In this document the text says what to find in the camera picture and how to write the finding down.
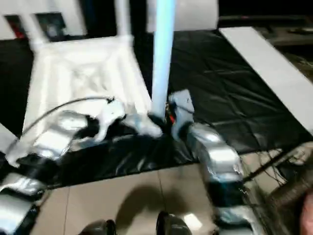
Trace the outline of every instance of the cable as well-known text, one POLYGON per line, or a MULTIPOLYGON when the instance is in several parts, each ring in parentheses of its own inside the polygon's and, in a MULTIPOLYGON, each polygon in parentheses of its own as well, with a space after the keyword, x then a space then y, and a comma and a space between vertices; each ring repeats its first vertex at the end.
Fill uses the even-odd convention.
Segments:
MULTIPOLYGON (((38 122, 43 120, 48 115, 50 115, 50 114, 54 113, 55 111, 59 110, 60 108, 63 108, 65 106, 68 106, 68 105, 73 104, 73 103, 78 103, 78 102, 87 101, 87 100, 106 100, 107 102, 110 103, 110 102, 112 102, 114 100, 114 98, 112 98, 112 97, 105 97, 105 96, 94 96, 94 97, 85 97, 85 98, 74 99, 74 100, 68 101, 66 103, 60 104, 60 105, 54 107, 53 109, 50 109, 49 111, 45 112, 39 118, 37 118, 35 121, 33 121, 27 128, 25 128, 25 130, 20 135, 20 138, 22 136, 26 135, 38 122)), ((7 149, 7 154, 15 147, 15 145, 20 140, 20 138, 16 138, 9 145, 9 147, 7 149)))
MULTIPOLYGON (((261 154, 260 154, 260 153, 257 153, 257 155, 258 155, 258 157, 259 157, 260 166, 263 166, 262 161, 261 161, 261 154)), ((274 180, 278 183, 279 186, 281 186, 281 185, 283 184, 282 182, 280 182, 280 181, 278 180, 276 174, 275 174, 275 176, 276 176, 276 178, 275 178, 275 177, 273 177, 272 175, 270 175, 266 170, 264 170, 264 172, 265 172, 266 175, 268 175, 269 177, 271 177, 272 179, 274 179, 274 180)))

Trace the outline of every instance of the black tarp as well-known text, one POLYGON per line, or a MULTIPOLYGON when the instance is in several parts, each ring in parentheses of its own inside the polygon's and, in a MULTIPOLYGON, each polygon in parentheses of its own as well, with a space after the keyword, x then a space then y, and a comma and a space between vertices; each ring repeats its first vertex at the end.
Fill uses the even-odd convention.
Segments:
MULTIPOLYGON (((134 45, 140 69, 151 92, 153 37, 149 34, 137 36, 134 45)), ((27 63, 19 66, 25 67, 21 71, 30 69, 27 63)), ((14 71, 16 82, 21 79, 23 84, 25 79, 29 80, 28 73, 18 71, 14 71)), ((0 74, 2 82, 5 80, 2 70, 0 74)), ((22 90, 11 88, 10 91, 7 88, 8 97, 19 97, 21 103, 25 103, 27 88, 24 88, 23 95, 15 94, 22 90)), ((195 121, 213 125, 240 154, 294 146, 312 139, 218 31, 175 33, 169 92, 182 89, 188 89, 191 93, 195 121)), ((1 100, 2 107, 5 102, 5 99, 1 100)), ((18 101, 11 109, 25 111, 18 101)), ((21 124, 12 121, 6 122, 5 126, 12 130, 21 124)), ((123 139, 115 144, 97 146, 70 155, 73 160, 64 166, 55 187, 197 161, 182 144, 175 143, 167 134, 159 140, 149 137, 123 139)))

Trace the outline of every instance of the white metal frame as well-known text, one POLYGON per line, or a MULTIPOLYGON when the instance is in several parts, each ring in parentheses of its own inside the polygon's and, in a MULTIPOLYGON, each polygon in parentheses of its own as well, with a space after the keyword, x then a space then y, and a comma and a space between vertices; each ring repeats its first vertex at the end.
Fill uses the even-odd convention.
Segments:
MULTIPOLYGON (((57 43, 48 41, 25 1, 19 0, 19 4, 35 52, 24 128, 47 110, 88 96, 114 96, 125 104, 126 112, 150 111, 151 99, 132 48, 128 0, 115 0, 117 36, 57 43)), ((96 116, 102 105, 90 101, 71 109, 96 116)), ((47 121, 39 123, 25 139, 38 136, 47 121)))

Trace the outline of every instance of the white platform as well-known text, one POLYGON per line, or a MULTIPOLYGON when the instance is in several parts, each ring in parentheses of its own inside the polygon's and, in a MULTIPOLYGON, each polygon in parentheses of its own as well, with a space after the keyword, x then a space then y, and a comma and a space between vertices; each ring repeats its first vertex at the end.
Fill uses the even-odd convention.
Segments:
POLYGON ((222 28, 220 32, 313 134, 313 84, 307 77, 252 27, 222 28))

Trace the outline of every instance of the wall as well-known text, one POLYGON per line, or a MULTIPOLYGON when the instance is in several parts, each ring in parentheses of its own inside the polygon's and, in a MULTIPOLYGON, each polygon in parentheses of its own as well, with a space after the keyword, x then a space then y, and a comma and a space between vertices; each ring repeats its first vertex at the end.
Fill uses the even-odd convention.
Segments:
MULTIPOLYGON (((0 40, 14 39, 15 35, 3 15, 19 14, 20 0, 0 0, 0 40)), ((83 16, 77 0, 23 0, 31 13, 61 12, 69 34, 86 33, 83 16)))

